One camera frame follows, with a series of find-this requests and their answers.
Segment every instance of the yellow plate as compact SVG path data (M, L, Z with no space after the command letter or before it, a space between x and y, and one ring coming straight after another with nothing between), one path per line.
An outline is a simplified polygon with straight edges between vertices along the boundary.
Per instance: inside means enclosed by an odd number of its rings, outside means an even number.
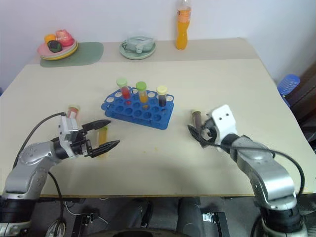
M60 57L56 57L56 58L45 58L45 57L42 57L41 56L41 58L42 59L45 59L45 60L49 60L49 61L55 61L55 60L60 60L60 59L63 59L63 58L67 58L68 56L70 56L70 55L72 55L74 52L76 52L76 50L78 49L78 43L76 44L76 46L75 46L75 48L72 50L72 51L70 51L69 53L66 53L66 54L64 54L64 55L62 55L62 56L60 56Z

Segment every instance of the red liquid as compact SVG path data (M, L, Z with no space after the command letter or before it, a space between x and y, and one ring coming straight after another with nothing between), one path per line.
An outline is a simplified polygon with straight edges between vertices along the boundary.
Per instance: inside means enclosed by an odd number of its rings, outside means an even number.
M130 92L127 86L122 87L121 89L122 95L125 99L129 99L130 98Z

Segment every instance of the white wall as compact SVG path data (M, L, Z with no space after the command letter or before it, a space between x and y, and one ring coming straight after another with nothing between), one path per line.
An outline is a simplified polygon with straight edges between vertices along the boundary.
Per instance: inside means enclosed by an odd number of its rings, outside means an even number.
M133 29L175 39L176 0L0 0L0 86L7 88L43 36L122 41ZM189 39L246 38L272 78L316 60L315 0L192 0Z

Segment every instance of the orange fruit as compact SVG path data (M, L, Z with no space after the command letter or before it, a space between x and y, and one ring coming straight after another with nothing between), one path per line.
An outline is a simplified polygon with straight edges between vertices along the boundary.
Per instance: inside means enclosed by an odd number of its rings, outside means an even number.
M50 42L51 40L56 40L56 35L54 35L54 34L46 35L46 36L44 37L44 40L45 40L45 43L48 43L48 42Z

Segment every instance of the orange bottle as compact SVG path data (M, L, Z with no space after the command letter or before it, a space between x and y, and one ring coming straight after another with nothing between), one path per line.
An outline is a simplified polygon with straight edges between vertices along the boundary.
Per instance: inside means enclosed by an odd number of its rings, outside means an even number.
M189 0L179 0L178 5L178 37L176 40L177 49L185 49L188 43L187 29L191 17L191 4Z

